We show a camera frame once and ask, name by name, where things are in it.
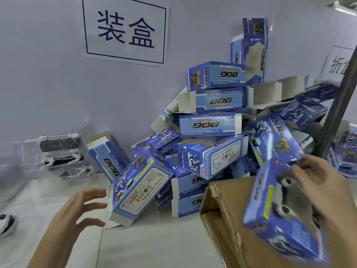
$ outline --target hand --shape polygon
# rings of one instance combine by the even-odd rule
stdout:
[[[354,229],[357,210],[346,178],[324,159],[309,154],[301,157],[301,167],[294,166],[293,172],[307,198],[338,231]]]
[[[105,196],[106,190],[98,188],[75,193],[53,217],[27,268],[64,268],[79,234],[88,226],[105,225],[97,218],[77,224],[83,213],[107,207],[107,203],[85,202]]]

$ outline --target paper sign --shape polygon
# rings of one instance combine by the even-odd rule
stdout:
[[[168,7],[137,0],[81,0],[81,4],[84,57],[164,64]]]
[[[333,46],[322,72],[321,80],[341,83],[352,57],[353,49]]]

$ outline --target dark metal bar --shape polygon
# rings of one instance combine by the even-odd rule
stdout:
[[[313,155],[325,158],[357,84],[357,46],[320,132]]]

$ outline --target white wall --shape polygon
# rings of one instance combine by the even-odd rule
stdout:
[[[357,43],[357,17],[312,0],[142,1],[170,5],[164,67],[83,58],[76,0],[1,0],[0,155],[15,141],[68,133],[85,120],[113,131],[132,155],[130,145],[152,133],[189,67],[229,61],[241,17],[273,23],[266,80],[319,75],[332,45]],[[350,103],[346,117],[356,123],[354,110]]]

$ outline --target left hand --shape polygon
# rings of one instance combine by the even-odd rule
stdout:
[[[88,226],[105,225],[98,218],[85,218],[77,224],[83,213],[107,207],[107,203],[85,203],[106,195],[105,189],[98,188],[75,193],[53,217],[27,268],[64,268],[79,234]]]

